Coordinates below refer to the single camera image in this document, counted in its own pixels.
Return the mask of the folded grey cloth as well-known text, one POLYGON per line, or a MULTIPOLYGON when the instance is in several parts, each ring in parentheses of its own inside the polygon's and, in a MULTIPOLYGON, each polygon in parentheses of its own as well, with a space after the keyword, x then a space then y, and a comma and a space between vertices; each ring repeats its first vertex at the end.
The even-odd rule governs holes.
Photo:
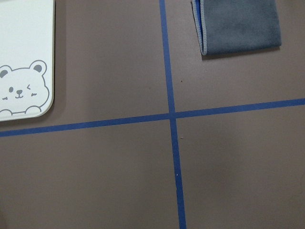
POLYGON ((274 0, 193 0, 201 54, 220 55, 280 47, 274 0))

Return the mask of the cream bear print tray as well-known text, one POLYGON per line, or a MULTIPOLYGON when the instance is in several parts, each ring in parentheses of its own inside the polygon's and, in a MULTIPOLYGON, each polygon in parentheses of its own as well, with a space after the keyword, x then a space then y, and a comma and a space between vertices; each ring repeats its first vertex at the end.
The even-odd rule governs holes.
POLYGON ((0 120, 35 118, 54 99, 55 1, 0 2, 0 120))

